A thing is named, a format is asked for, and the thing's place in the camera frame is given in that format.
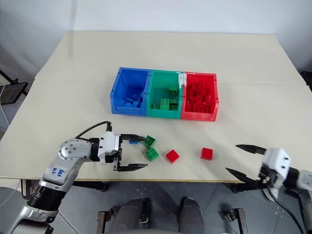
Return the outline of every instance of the white cable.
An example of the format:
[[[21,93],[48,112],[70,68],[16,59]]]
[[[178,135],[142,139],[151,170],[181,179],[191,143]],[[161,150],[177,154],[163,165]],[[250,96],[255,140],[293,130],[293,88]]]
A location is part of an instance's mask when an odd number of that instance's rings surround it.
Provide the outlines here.
[[[4,115],[4,118],[6,120],[7,125],[9,127],[10,126],[9,121],[8,121],[8,119],[7,119],[6,115],[5,115],[5,112],[3,111],[2,106],[1,106],[1,96],[2,96],[2,93],[4,91],[4,88],[5,88],[5,85],[3,86],[2,90],[1,90],[1,93],[0,93],[0,109],[1,109],[1,111],[3,113],[3,115]]]
[[[13,194],[16,192],[16,190],[19,188],[20,185],[20,179],[19,179],[19,183],[16,187],[16,189],[12,192],[12,194],[0,205],[0,208],[11,198],[11,196],[13,196]]]

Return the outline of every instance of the blue bin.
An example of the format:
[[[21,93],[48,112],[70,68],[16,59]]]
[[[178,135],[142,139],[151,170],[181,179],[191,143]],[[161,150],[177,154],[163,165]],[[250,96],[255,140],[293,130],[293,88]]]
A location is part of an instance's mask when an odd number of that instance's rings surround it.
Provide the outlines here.
[[[111,91],[113,114],[146,116],[151,70],[120,67]]]

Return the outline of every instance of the black cable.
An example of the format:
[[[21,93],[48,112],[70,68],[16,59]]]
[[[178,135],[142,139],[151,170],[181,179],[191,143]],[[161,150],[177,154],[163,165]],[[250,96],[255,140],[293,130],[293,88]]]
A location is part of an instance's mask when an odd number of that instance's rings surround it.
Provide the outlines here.
[[[305,231],[303,231],[302,227],[300,226],[298,220],[296,219],[296,217],[293,215],[293,213],[282,203],[280,202],[275,196],[274,194],[272,193],[271,191],[271,187],[267,184],[267,189],[269,191],[269,194],[271,195],[271,197],[273,198],[273,200],[280,206],[282,207],[291,217],[292,219],[294,220],[294,222],[296,223],[297,227],[299,228],[300,232],[302,234],[306,234]]]
[[[75,137],[75,139],[89,141],[88,139],[86,139],[86,138],[82,138],[82,137]]]
[[[86,130],[84,130],[82,133],[80,133],[79,135],[77,135],[75,138],[79,138],[79,137],[81,137],[83,134],[85,134],[86,132],[88,132],[88,131],[90,131],[90,130],[92,130],[92,129],[94,129],[94,128],[96,128],[96,127],[102,125],[102,124],[105,124],[105,123],[107,123],[107,129],[111,129],[111,122],[110,122],[110,121],[103,121],[103,122],[97,123],[97,124],[93,125],[92,127],[88,128],[88,129],[86,129]]]

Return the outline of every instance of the green bin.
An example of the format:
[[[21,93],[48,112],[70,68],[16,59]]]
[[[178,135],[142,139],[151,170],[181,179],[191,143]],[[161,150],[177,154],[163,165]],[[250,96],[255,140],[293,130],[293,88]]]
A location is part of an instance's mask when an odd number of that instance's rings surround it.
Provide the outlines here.
[[[183,72],[152,70],[146,97],[146,116],[180,118],[183,85],[179,86],[179,74]]]

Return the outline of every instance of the cable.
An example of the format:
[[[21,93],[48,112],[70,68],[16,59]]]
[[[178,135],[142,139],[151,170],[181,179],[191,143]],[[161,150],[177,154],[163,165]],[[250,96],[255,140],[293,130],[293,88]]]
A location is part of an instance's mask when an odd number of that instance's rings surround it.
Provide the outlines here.
[[[16,189],[12,192],[12,194],[0,205],[0,208],[11,198],[11,196],[13,196],[13,194],[16,192],[16,190],[19,188],[20,185],[20,179],[19,179],[19,183],[16,187]]]
[[[5,112],[4,112],[4,110],[2,109],[2,106],[1,106],[1,96],[2,96],[2,93],[4,91],[4,88],[5,88],[5,85],[3,86],[2,90],[1,90],[1,93],[0,93],[0,109],[1,109],[1,111],[3,113],[3,115],[4,115],[5,121],[6,121],[7,125],[8,125],[8,127],[9,127],[10,126],[9,121],[8,121],[8,119],[7,119],[6,115],[5,115]]]
[[[296,219],[296,217],[293,215],[293,213],[282,203],[280,202],[275,196],[274,194],[272,193],[271,191],[271,187],[267,184],[267,189],[269,191],[269,194],[271,195],[271,197],[273,198],[273,200],[280,206],[282,207],[291,217],[292,219],[294,220],[294,222],[296,223],[297,227],[299,228],[300,232],[302,234],[306,234],[305,231],[303,231],[302,227],[300,226],[298,220]]]
[[[85,134],[86,132],[88,132],[88,131],[90,131],[90,130],[92,130],[92,129],[94,129],[94,128],[96,128],[96,127],[102,125],[102,124],[105,124],[105,123],[107,123],[107,129],[106,129],[106,130],[107,130],[107,131],[111,131],[111,130],[112,130],[112,129],[111,129],[111,122],[110,122],[110,121],[103,121],[103,122],[97,123],[97,124],[93,125],[92,127],[88,128],[88,129],[86,129],[86,130],[84,130],[82,133],[80,133],[79,135],[77,135],[75,138],[79,138],[79,137],[81,137],[83,134]]]

